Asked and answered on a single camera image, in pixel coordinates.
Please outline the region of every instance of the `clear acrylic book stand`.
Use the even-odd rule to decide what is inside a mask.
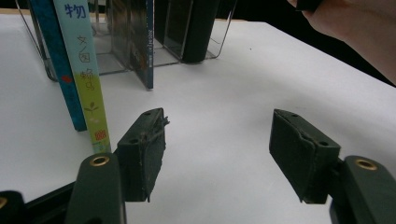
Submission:
[[[40,33],[39,25],[29,10],[23,10],[29,5],[29,0],[15,0],[20,10],[21,17],[32,37],[33,43],[40,55],[47,71],[47,76],[53,81],[57,81],[51,59],[47,51],[45,41]],[[108,29],[111,23],[108,15],[114,13],[112,1],[117,0],[88,0],[92,22],[92,33],[95,41],[96,57],[99,65],[100,75],[115,74],[120,72],[133,71],[134,69],[120,61],[112,49],[112,38],[115,38]],[[154,67],[184,63],[183,55],[186,42],[188,41],[188,31],[193,17],[197,17],[193,11],[193,0],[165,0],[164,4],[157,0],[154,17]],[[219,57],[225,36],[230,25],[236,0],[219,0],[215,22],[210,35],[209,44],[205,54],[205,59]]]

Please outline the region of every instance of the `white table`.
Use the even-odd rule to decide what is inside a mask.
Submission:
[[[29,202],[74,181],[92,149],[18,15],[0,15],[0,39],[0,190]],[[274,108],[396,176],[396,89],[266,23],[232,22],[216,60],[155,68],[154,91],[132,72],[101,81],[113,149],[146,110],[171,121],[151,203],[128,203],[129,223],[331,223],[329,203],[300,203],[269,154]]]

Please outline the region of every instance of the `brass screw insert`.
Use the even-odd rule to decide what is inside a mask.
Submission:
[[[103,166],[110,161],[110,158],[107,156],[99,156],[95,157],[90,161],[91,166]]]
[[[2,209],[8,202],[7,198],[0,197],[0,209]]]
[[[374,163],[372,163],[371,161],[367,161],[367,160],[357,159],[356,164],[360,168],[370,170],[370,171],[375,171],[378,169],[378,167]]]

